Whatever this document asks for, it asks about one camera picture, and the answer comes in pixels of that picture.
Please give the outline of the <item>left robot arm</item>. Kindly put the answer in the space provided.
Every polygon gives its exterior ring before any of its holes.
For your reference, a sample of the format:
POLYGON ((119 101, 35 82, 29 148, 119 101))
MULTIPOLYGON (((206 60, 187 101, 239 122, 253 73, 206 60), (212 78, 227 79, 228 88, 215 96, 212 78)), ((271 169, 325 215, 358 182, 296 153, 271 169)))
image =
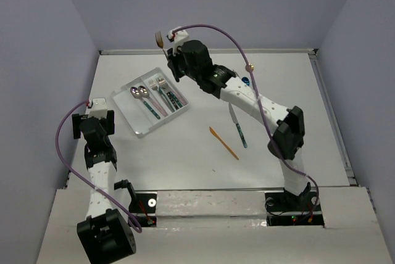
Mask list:
POLYGON ((115 133, 115 113, 90 112, 72 115, 73 136, 84 137, 84 158, 93 185, 84 221, 77 224, 77 235, 90 263, 115 263, 136 253, 136 242, 128 220, 120 210, 136 206, 136 196, 120 191, 115 203, 108 198, 126 182, 115 182, 117 154, 109 136, 115 133))

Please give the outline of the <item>teal plastic fork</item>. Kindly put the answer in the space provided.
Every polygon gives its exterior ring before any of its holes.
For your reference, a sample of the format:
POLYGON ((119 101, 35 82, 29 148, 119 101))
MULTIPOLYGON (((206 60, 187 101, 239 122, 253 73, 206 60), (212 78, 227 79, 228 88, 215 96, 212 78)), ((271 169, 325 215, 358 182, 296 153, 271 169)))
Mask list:
POLYGON ((158 87, 158 93, 160 94, 161 99, 163 100, 164 104, 167 106, 167 108, 171 111, 174 112, 173 105, 169 101, 169 98, 167 95, 163 92, 161 87, 158 87))

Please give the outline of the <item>long silver fork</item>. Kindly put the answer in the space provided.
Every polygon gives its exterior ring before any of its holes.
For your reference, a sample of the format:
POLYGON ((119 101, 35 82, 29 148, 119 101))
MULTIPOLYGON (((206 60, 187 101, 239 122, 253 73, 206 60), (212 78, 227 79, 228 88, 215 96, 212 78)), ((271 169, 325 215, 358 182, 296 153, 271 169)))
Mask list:
POLYGON ((149 83, 151 89, 152 89, 153 91, 155 91, 155 92, 158 94, 159 98, 161 99, 160 94, 158 93, 158 87, 159 87, 159 85, 158 85, 157 83, 155 83, 154 80, 152 80, 152 79, 148 80, 148 83, 149 83))

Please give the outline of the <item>fork with black handle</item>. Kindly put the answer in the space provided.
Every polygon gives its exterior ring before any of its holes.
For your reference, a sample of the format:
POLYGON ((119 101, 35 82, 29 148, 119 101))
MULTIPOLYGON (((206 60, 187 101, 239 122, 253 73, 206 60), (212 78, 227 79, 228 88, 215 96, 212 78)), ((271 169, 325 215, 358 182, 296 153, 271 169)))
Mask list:
POLYGON ((165 94, 167 95, 168 99, 174 106, 175 110, 178 110, 180 106, 177 104, 177 101, 175 100, 175 95, 172 93, 172 90, 170 89, 170 86, 165 81, 165 79, 162 76, 158 76, 156 81, 158 82, 160 88, 164 90, 165 94))

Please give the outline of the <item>knife with teal handle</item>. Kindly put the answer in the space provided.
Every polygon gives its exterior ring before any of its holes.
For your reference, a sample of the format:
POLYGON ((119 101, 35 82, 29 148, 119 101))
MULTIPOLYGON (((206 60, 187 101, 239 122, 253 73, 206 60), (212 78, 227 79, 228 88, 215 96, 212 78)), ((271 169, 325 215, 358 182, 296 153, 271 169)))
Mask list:
POLYGON ((229 112, 230 112, 231 119, 232 119, 233 123, 235 124, 235 127, 236 127, 236 129, 238 131, 238 134, 240 136, 240 139, 241 139, 241 142, 243 144, 243 147, 247 148, 247 142, 245 140, 244 134, 242 132, 242 129, 241 129, 240 124, 238 122, 238 119, 236 117, 236 114, 235 114, 235 111, 233 109, 233 106, 230 103, 228 104, 228 109, 229 109, 229 112))

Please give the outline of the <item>fork with pink handle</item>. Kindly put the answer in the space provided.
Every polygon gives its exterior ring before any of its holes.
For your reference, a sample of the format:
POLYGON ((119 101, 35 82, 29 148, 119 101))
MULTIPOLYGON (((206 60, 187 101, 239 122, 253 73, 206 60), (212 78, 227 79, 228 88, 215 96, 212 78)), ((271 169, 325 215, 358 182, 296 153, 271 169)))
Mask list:
POLYGON ((183 98, 181 93, 175 89, 164 77, 160 76, 157 79, 159 85, 164 88, 168 93, 172 93, 182 106, 187 104, 187 101, 183 98))

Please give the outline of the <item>gold fork teal handle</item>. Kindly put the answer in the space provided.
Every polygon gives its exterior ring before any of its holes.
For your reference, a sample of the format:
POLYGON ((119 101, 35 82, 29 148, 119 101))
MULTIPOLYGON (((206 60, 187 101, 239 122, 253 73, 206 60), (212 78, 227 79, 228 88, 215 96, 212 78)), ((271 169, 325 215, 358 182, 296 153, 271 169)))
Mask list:
POLYGON ((162 34, 161 34, 160 31, 155 32, 155 39, 156 39, 157 47, 162 50, 162 52, 164 53, 164 56, 165 56, 165 58, 167 59, 167 62, 168 62, 169 61, 168 53, 167 53, 167 50, 164 47, 164 40, 163 40, 163 37, 162 37, 162 34))

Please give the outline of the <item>gold spoon teal handle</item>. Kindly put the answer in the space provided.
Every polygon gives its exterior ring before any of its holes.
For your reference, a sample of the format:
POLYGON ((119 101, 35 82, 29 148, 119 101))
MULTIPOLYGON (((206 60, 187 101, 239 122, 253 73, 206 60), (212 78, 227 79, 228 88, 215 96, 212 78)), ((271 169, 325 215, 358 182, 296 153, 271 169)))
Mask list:
POLYGON ((245 66, 245 69, 247 72, 253 72, 254 71, 254 66, 252 64, 247 64, 245 66))

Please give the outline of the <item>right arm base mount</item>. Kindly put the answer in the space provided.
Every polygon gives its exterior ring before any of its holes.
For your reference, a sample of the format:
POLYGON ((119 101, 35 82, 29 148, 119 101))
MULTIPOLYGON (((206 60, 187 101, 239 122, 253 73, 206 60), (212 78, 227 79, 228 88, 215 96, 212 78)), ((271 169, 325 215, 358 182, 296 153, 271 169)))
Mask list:
POLYGON ((267 225, 274 226, 322 226, 324 219, 320 204, 315 208, 316 192, 308 193, 300 201, 287 199, 284 192, 265 193, 264 207, 267 225))

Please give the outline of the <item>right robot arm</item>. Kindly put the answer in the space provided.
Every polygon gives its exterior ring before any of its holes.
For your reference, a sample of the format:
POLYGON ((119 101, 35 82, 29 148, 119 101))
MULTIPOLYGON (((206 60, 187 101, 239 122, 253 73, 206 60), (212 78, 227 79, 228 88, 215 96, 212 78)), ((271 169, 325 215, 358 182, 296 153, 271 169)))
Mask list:
POLYGON ((307 202, 313 181, 304 171, 300 149, 304 145, 304 113, 298 106, 288 108, 257 92, 223 65, 214 64, 208 48, 199 40, 172 38, 167 51, 168 67, 176 81, 187 76, 207 94, 234 105, 264 125, 268 150, 280 162, 284 178, 281 203, 291 210, 307 202))

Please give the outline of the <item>silver spoon pink handle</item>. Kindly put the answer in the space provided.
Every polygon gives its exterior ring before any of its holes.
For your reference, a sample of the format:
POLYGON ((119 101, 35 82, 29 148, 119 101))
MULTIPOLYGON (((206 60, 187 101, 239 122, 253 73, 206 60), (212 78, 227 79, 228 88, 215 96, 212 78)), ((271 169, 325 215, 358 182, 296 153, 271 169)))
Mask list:
POLYGON ((164 117, 168 116, 166 110, 150 95, 148 89, 145 86, 140 85, 138 86, 138 89, 142 97, 147 99, 164 117))

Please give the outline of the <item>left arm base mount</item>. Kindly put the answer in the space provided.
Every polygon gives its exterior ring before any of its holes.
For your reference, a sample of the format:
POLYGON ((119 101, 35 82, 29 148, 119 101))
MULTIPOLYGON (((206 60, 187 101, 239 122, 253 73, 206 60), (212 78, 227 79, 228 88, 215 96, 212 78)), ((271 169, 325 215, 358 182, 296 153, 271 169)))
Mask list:
POLYGON ((136 220, 142 227, 156 227, 156 192, 135 191, 129 180, 124 179, 114 184, 114 191, 119 199, 126 202, 128 211, 136 215, 136 220))

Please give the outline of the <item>silver spoon teal handle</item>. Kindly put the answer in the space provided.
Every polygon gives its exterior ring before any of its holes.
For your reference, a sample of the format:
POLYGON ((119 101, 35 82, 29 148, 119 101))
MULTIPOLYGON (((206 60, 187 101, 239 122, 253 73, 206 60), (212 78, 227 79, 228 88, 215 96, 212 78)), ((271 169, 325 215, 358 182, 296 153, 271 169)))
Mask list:
POLYGON ((134 87, 132 86, 130 88, 130 92, 132 94, 132 96, 135 99, 140 99, 142 101, 142 103, 145 105, 145 107, 150 111, 150 113, 153 114, 153 116, 155 116, 158 120, 160 120, 160 116, 159 114, 151 107, 151 105, 145 100, 145 98, 142 97, 138 87, 134 87))

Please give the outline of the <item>fork with teal handle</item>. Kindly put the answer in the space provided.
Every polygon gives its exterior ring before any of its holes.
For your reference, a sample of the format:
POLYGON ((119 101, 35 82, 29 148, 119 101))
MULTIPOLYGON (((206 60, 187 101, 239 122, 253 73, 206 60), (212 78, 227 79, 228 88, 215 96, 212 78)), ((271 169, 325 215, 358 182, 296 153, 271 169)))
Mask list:
POLYGON ((162 76, 158 77, 157 81, 160 84, 160 86, 167 91, 167 94, 169 94, 171 96, 171 98, 175 101, 177 107, 178 108, 183 107, 183 104, 176 97, 175 93, 172 91, 172 89, 170 88, 170 85, 166 82, 164 77, 162 77, 162 76))

